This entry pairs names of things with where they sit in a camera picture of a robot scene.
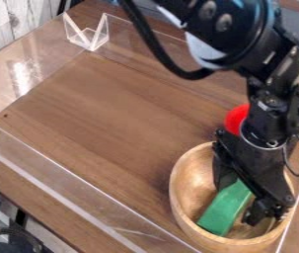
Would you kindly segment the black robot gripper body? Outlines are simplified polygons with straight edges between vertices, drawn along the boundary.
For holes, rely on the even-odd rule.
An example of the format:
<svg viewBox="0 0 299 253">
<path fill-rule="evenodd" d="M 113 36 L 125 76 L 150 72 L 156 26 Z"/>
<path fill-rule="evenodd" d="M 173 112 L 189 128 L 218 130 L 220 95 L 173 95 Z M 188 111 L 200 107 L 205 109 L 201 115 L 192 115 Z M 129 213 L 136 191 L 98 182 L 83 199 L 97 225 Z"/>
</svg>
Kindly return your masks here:
<svg viewBox="0 0 299 253">
<path fill-rule="evenodd" d="M 242 135 L 234 135 L 224 127 L 217 129 L 216 135 L 214 156 L 220 154 L 233 159 L 238 179 L 246 183 L 254 195 L 258 198 L 272 198 L 292 208 L 296 197 L 284 173 L 285 142 L 274 148 L 261 146 L 250 142 L 245 131 Z"/>
</svg>

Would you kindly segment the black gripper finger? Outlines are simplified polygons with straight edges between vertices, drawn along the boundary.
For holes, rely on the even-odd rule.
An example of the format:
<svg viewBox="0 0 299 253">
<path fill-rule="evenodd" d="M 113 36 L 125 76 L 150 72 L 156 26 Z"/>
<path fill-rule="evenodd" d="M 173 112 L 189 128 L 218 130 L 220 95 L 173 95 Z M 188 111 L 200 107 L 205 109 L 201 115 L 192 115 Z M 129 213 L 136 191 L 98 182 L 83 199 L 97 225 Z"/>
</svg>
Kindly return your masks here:
<svg viewBox="0 0 299 253">
<path fill-rule="evenodd" d="M 256 198 L 252 206 L 244 214 L 242 223 L 257 226 L 261 221 L 272 217 L 276 220 L 284 220 L 286 214 L 286 206 L 272 198 Z"/>
<path fill-rule="evenodd" d="M 217 154 L 213 160 L 214 184 L 218 191 L 237 183 L 238 174 L 234 169 L 234 161 L 228 156 Z"/>
</svg>

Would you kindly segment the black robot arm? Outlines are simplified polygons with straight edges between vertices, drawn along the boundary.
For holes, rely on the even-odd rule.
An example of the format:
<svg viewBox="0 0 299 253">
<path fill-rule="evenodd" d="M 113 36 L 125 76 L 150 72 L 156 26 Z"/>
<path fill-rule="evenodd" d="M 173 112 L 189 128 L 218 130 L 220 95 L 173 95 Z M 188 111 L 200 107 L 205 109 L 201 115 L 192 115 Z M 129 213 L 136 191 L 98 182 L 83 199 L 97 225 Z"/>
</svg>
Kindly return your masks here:
<svg viewBox="0 0 299 253">
<path fill-rule="evenodd" d="M 232 69 L 248 79 L 249 113 L 237 129 L 217 131 L 220 190 L 241 181 L 254 194 L 244 223 L 282 218 L 296 205 L 285 180 L 299 143 L 299 40 L 282 26 L 272 0 L 153 0 L 185 32 L 202 78 Z"/>
</svg>

